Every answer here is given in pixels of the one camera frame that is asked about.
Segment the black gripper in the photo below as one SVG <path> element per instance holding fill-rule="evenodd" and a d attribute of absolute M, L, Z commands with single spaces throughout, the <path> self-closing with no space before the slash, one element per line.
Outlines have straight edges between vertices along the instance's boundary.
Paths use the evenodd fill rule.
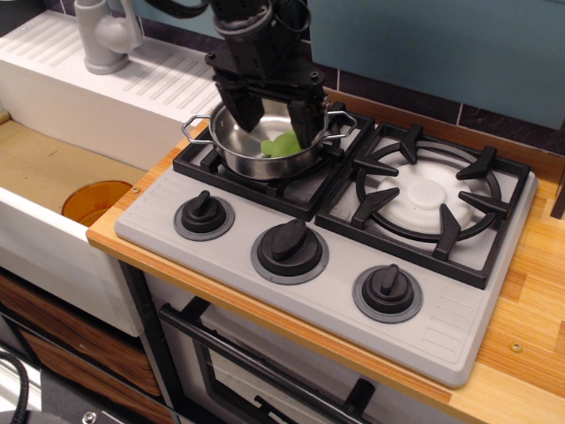
<path fill-rule="evenodd" d="M 228 38 L 223 49 L 207 53 L 222 102 L 250 133 L 264 115 L 260 98 L 288 103 L 290 121 L 302 149 L 325 128 L 325 75 L 302 54 L 302 34 L 267 30 L 256 38 Z"/>

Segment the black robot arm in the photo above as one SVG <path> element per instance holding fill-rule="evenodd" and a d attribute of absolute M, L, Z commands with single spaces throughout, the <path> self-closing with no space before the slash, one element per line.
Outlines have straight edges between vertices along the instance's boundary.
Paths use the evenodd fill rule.
<path fill-rule="evenodd" d="M 211 9 L 226 49 L 210 52 L 206 62 L 224 106 L 237 124 L 251 132 L 265 113 L 264 100 L 286 105 L 302 148 L 322 130 L 327 110 L 325 76 L 300 52 L 311 14 L 302 1 L 153 1 L 173 18 L 191 19 Z"/>

